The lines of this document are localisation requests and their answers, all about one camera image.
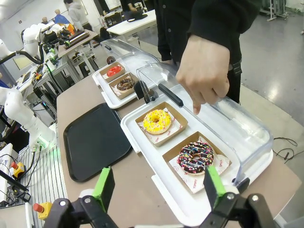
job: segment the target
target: chocolate frosted donut with sprinkles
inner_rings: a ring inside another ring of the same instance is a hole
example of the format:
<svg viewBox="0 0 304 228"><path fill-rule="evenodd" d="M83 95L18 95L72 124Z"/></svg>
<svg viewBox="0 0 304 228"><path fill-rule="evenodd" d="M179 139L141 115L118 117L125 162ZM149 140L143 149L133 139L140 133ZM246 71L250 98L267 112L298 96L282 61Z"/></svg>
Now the chocolate frosted donut with sprinkles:
<svg viewBox="0 0 304 228"><path fill-rule="evenodd" d="M206 166L213 164L213 159L214 152L207 143L191 142L182 148L177 163L185 172L200 175Z"/></svg>

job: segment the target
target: hand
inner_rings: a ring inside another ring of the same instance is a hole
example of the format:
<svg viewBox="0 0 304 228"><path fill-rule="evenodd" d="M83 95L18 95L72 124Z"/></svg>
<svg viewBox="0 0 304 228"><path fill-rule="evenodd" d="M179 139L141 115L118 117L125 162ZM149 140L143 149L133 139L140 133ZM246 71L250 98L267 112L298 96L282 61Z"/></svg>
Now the hand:
<svg viewBox="0 0 304 228"><path fill-rule="evenodd" d="M201 104L214 104L228 93L229 58L228 48L195 35L189 37L176 79L190 95L195 115Z"/></svg>
<svg viewBox="0 0 304 228"><path fill-rule="evenodd" d="M168 63L170 65L173 65L173 60L170 59L170 60L165 60L165 61L162 61L162 63Z"/></svg>

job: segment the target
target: beige tabletop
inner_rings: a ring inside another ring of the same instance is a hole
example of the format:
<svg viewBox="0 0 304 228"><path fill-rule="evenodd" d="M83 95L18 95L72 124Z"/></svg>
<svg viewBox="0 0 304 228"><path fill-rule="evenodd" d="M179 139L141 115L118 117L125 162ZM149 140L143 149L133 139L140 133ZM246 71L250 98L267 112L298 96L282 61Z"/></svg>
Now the beige tabletop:
<svg viewBox="0 0 304 228"><path fill-rule="evenodd" d="M90 36L85 38L84 40L81 40L79 43L75 44L74 46L70 47L69 49L65 50L65 45L60 45L58 48L58 57L62 57L66 54L68 54L70 51L74 50L76 47L92 40L95 36L97 36L98 34L95 32L92 32L90 30L85 29L85 32L88 33Z"/></svg>
<svg viewBox="0 0 304 228"><path fill-rule="evenodd" d="M100 92L92 76L88 76L57 98L61 163L70 201L76 200L82 190L94 188L98 177L94 177L85 183L77 183L70 178L63 132L76 118L105 102ZM143 100L133 101L120 108L118 113L122 118L143 103ZM168 225L179 223L151 180L154 173L142 155L132 151L123 160L113 165L112 168L116 185L108 213L118 227L132 227L138 224ZM299 178L281 160L274 157L269 167L242 195L263 194L272 215L276 216L300 185Z"/></svg>

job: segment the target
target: black handle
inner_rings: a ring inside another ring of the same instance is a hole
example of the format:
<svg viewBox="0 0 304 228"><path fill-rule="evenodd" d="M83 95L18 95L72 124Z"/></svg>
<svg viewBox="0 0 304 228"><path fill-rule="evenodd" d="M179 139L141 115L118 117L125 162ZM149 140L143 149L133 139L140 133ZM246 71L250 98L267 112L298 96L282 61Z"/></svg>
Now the black handle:
<svg viewBox="0 0 304 228"><path fill-rule="evenodd" d="M167 87L165 87L162 83L158 84L158 88L164 93L166 94L167 97L170 98L170 100L172 100L178 107L183 107L184 103L183 101L176 96L170 89L168 89Z"/></svg>
<svg viewBox="0 0 304 228"><path fill-rule="evenodd" d="M112 50L112 48L111 48L110 46L105 45L104 47L105 47L106 49L108 49L109 51Z"/></svg>

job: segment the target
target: yellow frosted donut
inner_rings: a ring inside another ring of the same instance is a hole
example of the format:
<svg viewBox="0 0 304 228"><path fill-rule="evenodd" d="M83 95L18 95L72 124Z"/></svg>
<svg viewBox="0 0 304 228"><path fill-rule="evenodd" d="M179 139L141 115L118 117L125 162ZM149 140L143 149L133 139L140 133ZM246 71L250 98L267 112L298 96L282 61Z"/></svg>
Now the yellow frosted donut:
<svg viewBox="0 0 304 228"><path fill-rule="evenodd" d="M164 110L149 112L143 119L143 127L150 134L164 133L171 125L171 116Z"/></svg>

